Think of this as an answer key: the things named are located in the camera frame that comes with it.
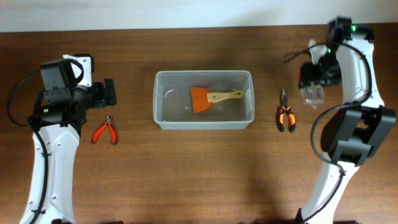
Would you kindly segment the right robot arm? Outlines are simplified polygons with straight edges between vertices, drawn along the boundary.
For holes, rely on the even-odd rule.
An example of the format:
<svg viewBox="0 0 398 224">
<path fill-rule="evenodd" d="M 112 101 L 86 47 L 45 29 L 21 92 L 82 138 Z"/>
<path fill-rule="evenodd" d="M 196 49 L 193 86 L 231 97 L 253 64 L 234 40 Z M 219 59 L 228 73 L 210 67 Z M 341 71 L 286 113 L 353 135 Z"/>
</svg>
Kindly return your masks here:
<svg viewBox="0 0 398 224">
<path fill-rule="evenodd" d="M 303 94 L 341 83 L 343 102 L 324 126 L 320 150 L 322 168 L 310 198 L 300 208 L 296 223 L 333 223 L 346 186 L 366 159 L 372 158 L 396 123 L 396 112 L 385 107 L 373 67 L 374 34 L 348 17 L 327 24 L 326 41 L 311 40 L 305 53 L 311 62 L 300 68 Z"/>
</svg>

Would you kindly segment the orange scraper with wooden handle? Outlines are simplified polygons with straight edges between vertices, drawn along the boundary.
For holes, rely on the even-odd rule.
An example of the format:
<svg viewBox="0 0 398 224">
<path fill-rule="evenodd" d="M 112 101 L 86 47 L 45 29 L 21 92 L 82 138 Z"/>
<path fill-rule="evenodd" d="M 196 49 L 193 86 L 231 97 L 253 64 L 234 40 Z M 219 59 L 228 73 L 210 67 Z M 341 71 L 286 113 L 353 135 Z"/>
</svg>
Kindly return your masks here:
<svg viewBox="0 0 398 224">
<path fill-rule="evenodd" d="M 211 108 L 215 103 L 224 100 L 241 99 L 244 96 L 242 90 L 220 93 L 203 87 L 191 87 L 190 91 L 194 113 L 201 113 Z"/>
</svg>

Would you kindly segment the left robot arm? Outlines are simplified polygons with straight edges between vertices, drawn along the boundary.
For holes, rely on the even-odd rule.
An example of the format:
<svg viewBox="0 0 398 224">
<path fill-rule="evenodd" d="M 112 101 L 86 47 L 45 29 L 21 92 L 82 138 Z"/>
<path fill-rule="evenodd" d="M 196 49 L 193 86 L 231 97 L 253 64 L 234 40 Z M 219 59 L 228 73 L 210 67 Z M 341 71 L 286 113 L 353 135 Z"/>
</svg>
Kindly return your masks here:
<svg viewBox="0 0 398 224">
<path fill-rule="evenodd" d="M 28 119 L 33 132 L 34 168 L 21 223 L 74 223 L 73 164 L 81 128 L 92 108 L 117 103 L 112 79 L 93 82 L 90 54 L 64 55 L 40 65 L 44 90 Z"/>
</svg>

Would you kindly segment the clear screwdriver set case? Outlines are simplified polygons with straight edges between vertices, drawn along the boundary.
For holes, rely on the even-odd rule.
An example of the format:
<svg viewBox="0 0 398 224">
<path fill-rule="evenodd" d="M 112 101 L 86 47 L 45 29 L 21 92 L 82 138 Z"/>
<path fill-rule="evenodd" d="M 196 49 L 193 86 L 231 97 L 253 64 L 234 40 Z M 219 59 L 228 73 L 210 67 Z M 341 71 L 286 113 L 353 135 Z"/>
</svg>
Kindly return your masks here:
<svg viewBox="0 0 398 224">
<path fill-rule="evenodd" d="M 300 73 L 298 88 L 303 102 L 313 109 L 317 109 L 320 105 L 325 103 L 325 92 L 319 79 L 302 72 Z"/>
</svg>

